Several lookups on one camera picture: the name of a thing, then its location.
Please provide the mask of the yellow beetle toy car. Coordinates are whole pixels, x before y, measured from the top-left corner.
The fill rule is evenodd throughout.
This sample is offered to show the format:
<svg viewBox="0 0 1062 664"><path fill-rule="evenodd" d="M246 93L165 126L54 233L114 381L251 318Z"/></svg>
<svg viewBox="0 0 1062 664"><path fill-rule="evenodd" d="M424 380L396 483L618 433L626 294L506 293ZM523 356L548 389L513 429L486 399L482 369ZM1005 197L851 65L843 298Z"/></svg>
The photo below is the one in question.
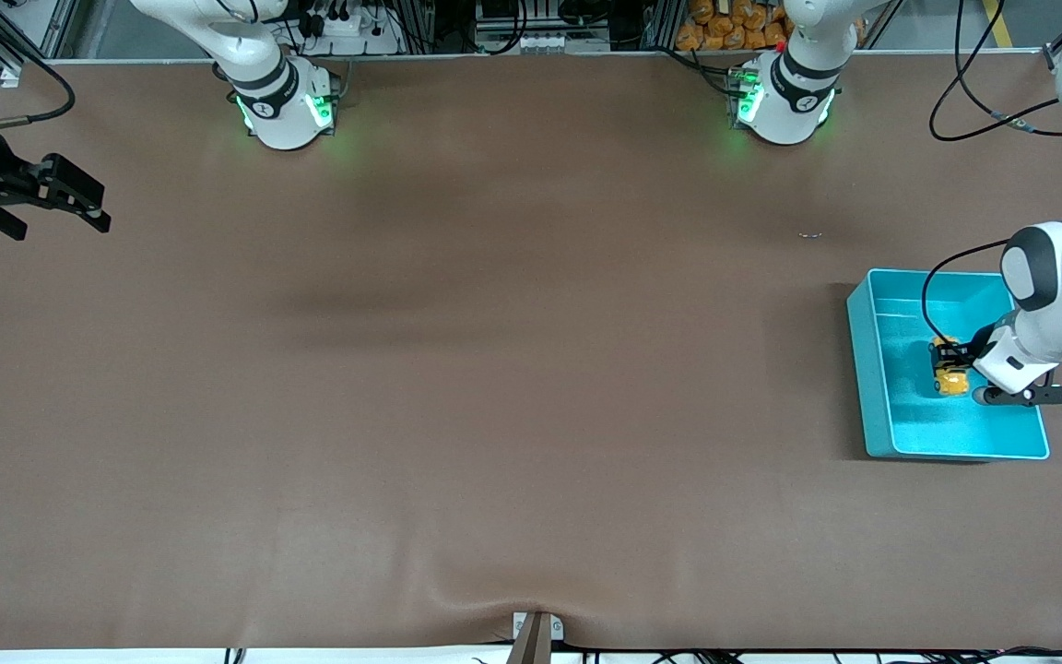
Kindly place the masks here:
<svg viewBox="0 0 1062 664"><path fill-rule="evenodd" d="M950 338L947 336L938 336L933 338ZM932 354L931 354L931 343L928 345L928 352L930 352L930 362L932 365ZM966 373L948 373L942 375L935 375L933 371L933 388L942 397L957 397L966 395L969 392L970 384Z"/></svg>

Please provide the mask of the turquoise plastic bin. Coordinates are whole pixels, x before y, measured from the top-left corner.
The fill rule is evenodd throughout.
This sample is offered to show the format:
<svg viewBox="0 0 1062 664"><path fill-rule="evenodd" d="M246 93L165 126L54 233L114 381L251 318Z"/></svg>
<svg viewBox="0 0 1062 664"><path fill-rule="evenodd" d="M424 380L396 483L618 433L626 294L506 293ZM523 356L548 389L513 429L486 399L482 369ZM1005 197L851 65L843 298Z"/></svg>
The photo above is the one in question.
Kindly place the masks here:
<svg viewBox="0 0 1062 664"><path fill-rule="evenodd" d="M930 343L964 341L1014 306L998 273L873 268L846 300L867 453L885 459L1040 461L1050 455L1038 408L974 402L987 381L969 371L966 395L933 388Z"/></svg>

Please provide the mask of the white power strip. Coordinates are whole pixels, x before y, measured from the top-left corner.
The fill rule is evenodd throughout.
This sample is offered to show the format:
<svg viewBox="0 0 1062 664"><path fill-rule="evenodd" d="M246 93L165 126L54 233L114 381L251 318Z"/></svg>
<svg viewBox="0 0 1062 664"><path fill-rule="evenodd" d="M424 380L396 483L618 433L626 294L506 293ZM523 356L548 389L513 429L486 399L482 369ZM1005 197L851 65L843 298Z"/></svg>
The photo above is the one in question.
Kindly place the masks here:
<svg viewBox="0 0 1062 664"><path fill-rule="evenodd" d="M309 56L386 56L410 54L395 11L384 6L357 6L349 21L326 18L324 32L303 44Z"/></svg>

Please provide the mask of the orange snack pile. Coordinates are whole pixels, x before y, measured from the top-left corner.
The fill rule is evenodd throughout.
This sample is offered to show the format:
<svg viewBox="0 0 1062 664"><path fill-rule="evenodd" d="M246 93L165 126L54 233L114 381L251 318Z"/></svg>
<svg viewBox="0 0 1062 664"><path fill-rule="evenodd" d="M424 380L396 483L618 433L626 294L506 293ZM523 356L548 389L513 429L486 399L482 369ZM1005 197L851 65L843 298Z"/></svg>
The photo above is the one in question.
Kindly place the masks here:
<svg viewBox="0 0 1062 664"><path fill-rule="evenodd" d="M783 49L794 30L781 0L687 0L686 8L679 52Z"/></svg>

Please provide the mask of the brown table mat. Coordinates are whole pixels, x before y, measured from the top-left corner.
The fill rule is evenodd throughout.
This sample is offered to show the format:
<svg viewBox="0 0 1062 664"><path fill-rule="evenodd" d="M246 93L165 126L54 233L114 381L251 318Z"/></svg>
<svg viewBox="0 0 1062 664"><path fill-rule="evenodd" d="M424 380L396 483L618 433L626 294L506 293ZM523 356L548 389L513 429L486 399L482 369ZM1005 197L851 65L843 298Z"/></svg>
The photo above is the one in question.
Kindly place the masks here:
<svg viewBox="0 0 1062 664"><path fill-rule="evenodd" d="M766 146L665 56L359 63L330 137L206 64L8 132L112 231L0 234L0 648L1062 648L1049 459L867 456L844 297L1062 216L1062 139L937 142L932 54ZM821 232L822 238L799 238Z"/></svg>

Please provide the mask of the metal table edge bracket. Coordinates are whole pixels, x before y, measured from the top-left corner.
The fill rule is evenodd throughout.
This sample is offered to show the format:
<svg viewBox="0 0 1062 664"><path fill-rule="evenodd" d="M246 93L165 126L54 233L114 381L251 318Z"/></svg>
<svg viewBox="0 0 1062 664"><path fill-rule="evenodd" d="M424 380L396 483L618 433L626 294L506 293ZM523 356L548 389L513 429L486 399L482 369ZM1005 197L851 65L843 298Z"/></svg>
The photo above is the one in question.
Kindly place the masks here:
<svg viewBox="0 0 1062 664"><path fill-rule="evenodd" d="M548 612L513 615L513 647L506 664L551 664L553 647L564 640L563 619Z"/></svg>

